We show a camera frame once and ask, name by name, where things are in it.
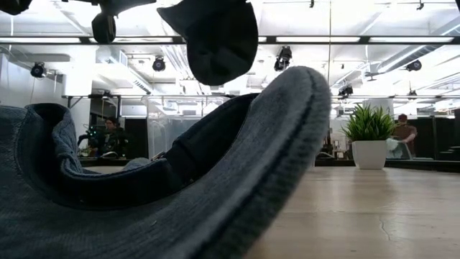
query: green plant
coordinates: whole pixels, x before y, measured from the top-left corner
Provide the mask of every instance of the green plant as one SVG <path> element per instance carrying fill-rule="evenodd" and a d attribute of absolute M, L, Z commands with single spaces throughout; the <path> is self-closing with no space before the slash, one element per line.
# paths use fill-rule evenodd
<path fill-rule="evenodd" d="M 351 141 L 386 140 L 395 129 L 395 121 L 383 108 L 358 105 L 342 131 Z"/>

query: ceiling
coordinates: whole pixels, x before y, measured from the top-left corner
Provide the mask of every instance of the ceiling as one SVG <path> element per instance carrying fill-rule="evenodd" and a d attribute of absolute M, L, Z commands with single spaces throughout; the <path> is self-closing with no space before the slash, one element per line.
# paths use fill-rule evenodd
<path fill-rule="evenodd" d="M 137 7 L 123 12 L 116 20 L 118 36 L 171 36 L 175 33 L 156 12 L 159 6 L 170 6 L 178 0 L 159 0 L 156 4 Z M 253 0 L 259 35 L 378 35 L 378 36 L 434 36 L 442 35 L 446 24 L 460 25 L 460 13 L 454 0 L 430 0 L 417 10 L 417 0 Z M 25 13 L 10 17 L 0 14 L 0 36 L 91 36 L 91 20 L 99 13 L 97 6 L 70 1 L 34 0 Z M 273 69 L 280 45 L 260 45 L 254 65 L 244 82 L 238 81 L 243 94 L 261 91 L 277 76 Z M 362 76 L 373 72 L 373 66 L 402 55 L 409 45 L 291 45 L 292 65 L 307 65 L 322 73 L 328 80 L 333 94 L 346 83 L 359 95 L 406 95 L 410 89 L 418 95 L 458 95 L 460 75 L 460 46 L 449 45 L 423 55 L 420 71 L 408 72 L 401 68 L 375 76 L 376 81 Z M 97 46 L 14 45 L 14 55 L 66 54 L 78 58 L 81 53 L 97 50 Z M 175 84 L 193 80 L 187 66 L 185 46 L 117 45 L 112 53 L 122 51 L 128 58 L 128 66 L 145 82 L 153 85 Z M 165 56 L 166 69 L 154 72 L 155 56 Z M 49 64 L 52 69 L 67 73 L 71 64 Z M 96 88 L 124 88 L 124 94 L 139 94 L 139 89 L 123 86 L 123 73 L 116 69 L 110 73 L 94 70 Z"/>

